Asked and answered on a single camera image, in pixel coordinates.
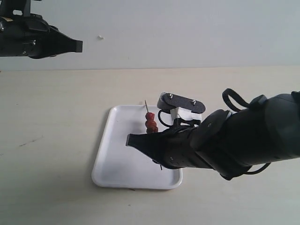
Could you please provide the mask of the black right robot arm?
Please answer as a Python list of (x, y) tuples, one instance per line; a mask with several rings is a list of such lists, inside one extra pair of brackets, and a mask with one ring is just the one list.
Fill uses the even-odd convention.
[(197, 127), (175, 126), (154, 134), (129, 134), (126, 145), (168, 169), (207, 168), (224, 179), (253, 175), (272, 162), (300, 156), (300, 94), (260, 95), (250, 103), (235, 91), (222, 94), (229, 109)]

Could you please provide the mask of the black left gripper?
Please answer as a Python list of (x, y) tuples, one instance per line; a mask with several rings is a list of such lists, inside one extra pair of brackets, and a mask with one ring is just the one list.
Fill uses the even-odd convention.
[(72, 39), (49, 25), (41, 15), (14, 16), (14, 56), (32, 59), (82, 53), (83, 41)]

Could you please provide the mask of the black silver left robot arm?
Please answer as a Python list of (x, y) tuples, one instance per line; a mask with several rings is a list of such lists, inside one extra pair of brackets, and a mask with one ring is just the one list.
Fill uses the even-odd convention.
[(0, 18), (0, 56), (43, 59), (81, 53), (83, 41), (63, 34), (40, 15)]

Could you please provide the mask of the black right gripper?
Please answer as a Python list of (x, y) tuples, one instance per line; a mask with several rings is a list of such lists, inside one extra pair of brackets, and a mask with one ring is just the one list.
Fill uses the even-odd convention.
[(168, 169), (210, 169), (211, 166), (191, 147), (191, 136), (195, 130), (181, 126), (153, 134), (128, 134), (126, 146), (137, 149)]

